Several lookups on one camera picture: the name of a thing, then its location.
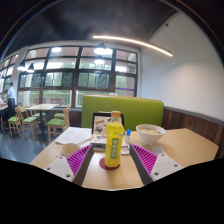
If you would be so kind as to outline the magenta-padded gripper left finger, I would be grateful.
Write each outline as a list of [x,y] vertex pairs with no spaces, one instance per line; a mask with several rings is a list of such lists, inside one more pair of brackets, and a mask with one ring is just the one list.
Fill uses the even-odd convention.
[[90,144],[77,150],[68,157],[57,157],[45,167],[45,170],[81,186],[93,155],[93,145]]

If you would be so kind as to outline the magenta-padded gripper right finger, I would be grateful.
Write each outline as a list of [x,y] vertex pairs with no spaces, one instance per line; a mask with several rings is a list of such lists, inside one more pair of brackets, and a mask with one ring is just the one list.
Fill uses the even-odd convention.
[[162,146],[152,146],[148,150],[131,144],[129,153],[144,185],[182,169],[180,164],[165,153]]

